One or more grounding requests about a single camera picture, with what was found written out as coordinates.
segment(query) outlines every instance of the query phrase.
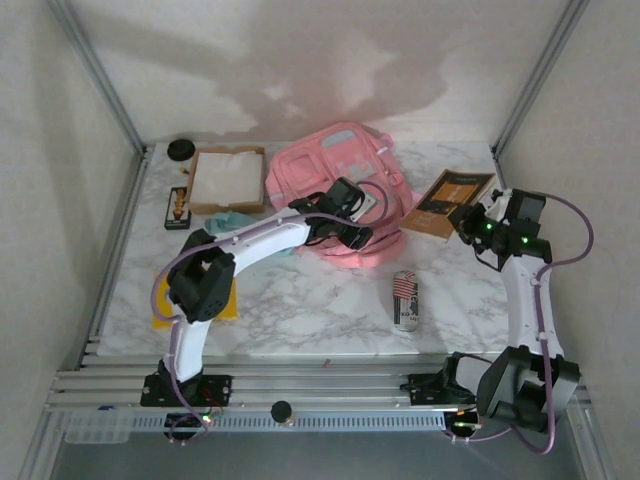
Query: black base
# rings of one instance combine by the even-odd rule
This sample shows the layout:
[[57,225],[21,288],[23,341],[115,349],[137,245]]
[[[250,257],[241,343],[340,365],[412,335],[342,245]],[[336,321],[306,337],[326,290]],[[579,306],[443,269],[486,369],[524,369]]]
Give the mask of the black base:
[[[226,407],[231,397],[231,376],[196,375],[194,378],[179,382],[180,393],[192,407]],[[160,361],[158,371],[147,375],[140,397],[143,407],[182,407],[171,385],[169,371]]]
[[407,376],[409,383],[403,390],[409,391],[412,406],[472,405],[475,398],[471,392],[443,383],[442,373],[419,373]]

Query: cable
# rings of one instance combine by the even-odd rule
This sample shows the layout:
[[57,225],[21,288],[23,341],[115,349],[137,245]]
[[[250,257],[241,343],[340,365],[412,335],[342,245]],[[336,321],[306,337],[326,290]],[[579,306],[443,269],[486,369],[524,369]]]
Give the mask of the cable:
[[[202,440],[207,435],[209,435],[210,429],[209,429],[208,422],[206,422],[205,419],[202,418],[202,416],[196,411],[195,408],[189,405],[189,402],[187,401],[186,398],[184,398],[184,396],[182,395],[182,392],[180,391],[180,388],[178,387],[178,379],[176,377],[176,369],[175,369],[175,353],[176,353],[176,350],[178,349],[178,325],[179,325],[179,320],[174,320],[173,326],[171,327],[171,340],[169,341],[169,358],[171,359],[171,361],[169,362],[169,365],[167,367],[169,368],[169,375],[171,377],[171,387],[173,388],[173,393],[175,393],[176,397],[178,398],[182,406],[186,408],[191,415],[196,417],[196,419],[200,422],[200,424],[204,428],[204,431],[202,432],[202,434],[196,435],[188,440],[182,440],[182,445],[186,445],[188,443],[193,443],[193,442]],[[171,429],[169,430],[170,442],[173,442],[173,433],[177,424],[184,421],[188,417],[189,417],[188,415],[185,415],[184,417],[179,418],[176,422],[174,422],[171,425]]]
[[211,243],[207,243],[206,245],[199,245],[197,247],[193,247],[188,250],[185,250],[180,255],[178,255],[173,260],[171,260],[167,265],[165,265],[165,267],[160,271],[155,281],[153,282],[153,288],[151,289],[151,309],[153,310],[154,315],[159,320],[165,321],[165,322],[174,322],[180,319],[179,315],[174,315],[172,317],[165,317],[164,315],[162,315],[162,313],[160,313],[160,311],[158,310],[158,306],[156,305],[155,299],[157,298],[160,284],[162,283],[163,279],[169,274],[171,269],[173,269],[173,267],[178,265],[180,262],[182,262],[186,258],[192,255],[195,255],[196,253],[204,252],[206,250],[211,250],[212,248],[216,248],[216,247],[222,247],[224,245],[234,243],[234,242],[242,242],[245,239],[245,237],[255,235],[256,233],[259,233],[261,231],[269,230],[276,225],[286,224],[291,221],[297,221],[297,220],[302,220],[306,218],[326,218],[350,227],[358,227],[358,228],[374,228],[378,226],[385,219],[385,217],[387,216],[387,212],[389,211],[389,197],[387,196],[386,192],[382,189],[382,187],[380,187],[379,185],[373,182],[362,181],[362,182],[359,182],[358,185],[372,186],[378,189],[378,191],[382,194],[382,197],[384,200],[384,208],[382,209],[382,213],[380,214],[380,216],[375,221],[371,223],[357,223],[357,222],[352,222],[351,220],[348,220],[345,218],[340,218],[335,215],[331,215],[329,213],[322,213],[322,212],[301,213],[299,215],[292,215],[291,217],[276,218],[269,223],[257,225],[254,228],[246,230],[235,237],[225,238],[223,240],[214,241]]
[[[189,402],[184,398],[184,396],[182,395],[182,392],[180,392],[180,388],[178,387],[178,379],[176,377],[176,369],[175,369],[175,357],[176,357],[176,351],[178,349],[178,328],[179,328],[179,324],[180,324],[179,322],[180,322],[181,317],[180,317],[180,315],[174,315],[172,317],[165,317],[158,310],[158,306],[156,305],[155,299],[157,298],[158,289],[160,288],[160,284],[162,283],[164,278],[169,274],[169,272],[171,271],[171,269],[173,267],[175,267],[176,265],[178,265],[180,262],[182,262],[186,258],[190,257],[191,255],[195,255],[196,253],[203,252],[203,251],[206,251],[206,250],[210,250],[212,248],[221,247],[221,246],[230,244],[232,242],[240,242],[240,241],[244,240],[244,238],[247,237],[247,236],[254,235],[254,234],[259,233],[261,231],[269,230],[270,228],[272,228],[272,227],[274,227],[276,225],[281,225],[282,223],[302,220],[302,219],[306,219],[306,218],[326,218],[326,219],[333,220],[333,221],[336,221],[336,222],[339,222],[339,223],[342,223],[344,225],[351,226],[351,227],[357,227],[357,228],[366,228],[366,227],[373,228],[373,227],[376,227],[382,221],[384,221],[384,219],[387,216],[387,212],[389,211],[389,197],[387,196],[387,193],[384,191],[384,189],[380,185],[375,184],[373,182],[361,181],[361,182],[358,182],[358,185],[369,185],[371,187],[376,188],[382,194],[382,199],[384,201],[384,208],[382,209],[382,213],[380,214],[380,216],[374,222],[371,222],[371,223],[356,223],[356,222],[352,222],[351,220],[347,220],[347,219],[344,219],[344,218],[337,217],[335,215],[331,215],[331,214],[328,214],[328,213],[322,213],[322,212],[302,213],[302,214],[299,214],[299,215],[293,215],[291,217],[286,217],[286,218],[276,218],[276,219],[274,219],[273,221],[271,221],[269,223],[266,223],[266,224],[263,224],[263,225],[258,225],[258,226],[255,226],[254,228],[246,230],[245,232],[242,232],[239,235],[237,235],[235,238],[234,237],[229,237],[229,238],[226,238],[226,239],[223,239],[223,240],[214,241],[212,243],[207,243],[206,245],[199,245],[197,247],[193,247],[193,248],[190,248],[188,250],[185,250],[180,255],[178,255],[173,260],[171,260],[160,271],[160,273],[156,277],[156,280],[153,282],[153,287],[151,289],[151,309],[152,309],[154,315],[159,320],[173,323],[173,326],[171,327],[171,340],[169,342],[169,355],[168,355],[168,358],[170,359],[170,361],[168,362],[169,365],[167,366],[167,368],[169,369],[169,375],[171,377],[171,387],[173,388],[173,391],[174,391],[176,397],[178,398],[178,400],[180,401],[180,403],[182,404],[182,406],[191,415],[193,415],[195,418],[197,418],[198,421],[200,422],[200,424],[202,425],[202,427],[204,428],[204,431],[203,431],[203,433],[201,435],[194,436],[189,440],[183,440],[182,441],[182,445],[186,445],[187,443],[192,443],[192,442],[199,441],[199,440],[205,438],[209,434],[210,429],[209,429],[208,423],[202,418],[202,416],[191,405],[189,405]],[[183,418],[184,417],[182,417],[181,419],[178,419],[178,421],[174,422],[174,424],[172,425],[172,428],[170,430],[170,435],[169,435],[169,440],[170,441],[173,441],[173,433],[172,432],[175,429],[176,423],[179,423],[180,421],[182,421]]]
[[[507,427],[504,430],[500,430],[499,432],[493,433],[491,435],[487,435],[486,437],[479,437],[479,438],[465,437],[464,442],[465,443],[480,443],[480,442],[486,442],[486,441],[489,441],[489,440],[495,440],[496,438],[500,438],[503,435],[506,435],[511,430],[513,430],[512,427]],[[454,434],[453,432],[451,432],[451,430],[443,430],[442,432],[447,437],[449,437],[453,442],[455,442],[456,438],[458,438],[458,436],[456,434]]]
[[556,202],[559,202],[569,207],[571,210],[577,213],[578,216],[584,222],[585,226],[587,227],[587,231],[589,234],[589,240],[587,241],[587,246],[585,247],[584,251],[581,254],[572,258],[568,258],[566,260],[551,262],[548,265],[545,265],[544,267],[542,267],[540,270],[538,270],[538,273],[536,274],[536,284],[533,287],[533,295],[534,295],[535,307],[536,307],[536,317],[538,319],[538,331],[540,332],[540,348],[542,349],[542,359],[544,364],[544,383],[545,383],[545,393],[547,396],[547,431],[549,432],[549,436],[547,438],[546,445],[544,447],[538,447],[536,445],[533,445],[531,442],[529,442],[529,440],[527,440],[525,436],[522,434],[522,432],[520,432],[520,430],[518,430],[517,428],[514,427],[513,431],[529,450],[531,450],[534,453],[539,453],[540,455],[546,455],[551,451],[555,443],[556,418],[555,418],[555,412],[553,410],[553,383],[552,383],[553,377],[552,377],[552,370],[551,370],[551,358],[549,355],[548,340],[546,338],[546,330],[544,326],[544,314],[542,312],[542,293],[541,293],[540,281],[542,280],[542,277],[545,275],[545,273],[547,273],[550,269],[554,267],[560,267],[563,265],[571,265],[572,263],[577,263],[583,260],[587,255],[589,255],[589,253],[591,253],[591,250],[593,249],[595,235],[593,232],[593,226],[589,221],[589,217],[587,217],[587,215],[582,210],[580,210],[576,205],[556,195],[552,195],[549,193],[539,193],[539,192],[535,192],[535,193],[537,193],[538,195],[542,195],[544,197],[550,198],[552,200],[555,200]]

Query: book cover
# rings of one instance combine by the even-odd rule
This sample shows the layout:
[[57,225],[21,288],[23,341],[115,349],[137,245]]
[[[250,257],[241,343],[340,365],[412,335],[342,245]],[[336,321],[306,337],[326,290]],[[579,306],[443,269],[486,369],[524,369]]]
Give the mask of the book cover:
[[400,221],[400,227],[448,240],[454,228],[447,216],[460,205],[473,205],[495,181],[492,173],[466,173],[445,170],[413,209]]

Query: black bracket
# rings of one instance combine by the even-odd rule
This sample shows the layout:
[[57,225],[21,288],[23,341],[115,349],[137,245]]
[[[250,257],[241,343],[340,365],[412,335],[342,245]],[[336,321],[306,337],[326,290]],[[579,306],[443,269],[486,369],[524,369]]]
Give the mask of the black bracket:
[[417,373],[407,376],[409,383],[400,386],[409,392],[412,406],[430,405],[473,405],[475,396],[469,390],[458,385],[455,372],[458,361],[464,355],[454,353],[444,362],[438,373]]
[[[226,407],[231,398],[230,375],[200,373],[186,382],[178,383],[183,397],[192,407]],[[143,407],[182,407],[171,385],[169,371],[161,360],[158,371],[144,379],[140,405]]]
[[407,376],[409,383],[400,387],[409,392],[411,406],[473,405],[473,394],[461,387],[444,385],[442,373],[415,373]]

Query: light blue cloth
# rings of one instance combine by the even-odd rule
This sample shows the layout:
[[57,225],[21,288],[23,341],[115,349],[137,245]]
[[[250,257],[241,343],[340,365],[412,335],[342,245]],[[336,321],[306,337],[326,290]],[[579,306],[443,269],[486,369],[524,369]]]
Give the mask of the light blue cloth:
[[[257,221],[258,220],[249,215],[238,212],[214,213],[213,217],[207,218],[204,221],[204,228],[210,235],[215,235],[216,233],[231,232],[238,228],[248,227]],[[284,257],[290,255],[292,251],[293,248],[286,248],[278,253],[274,253],[274,255]]]

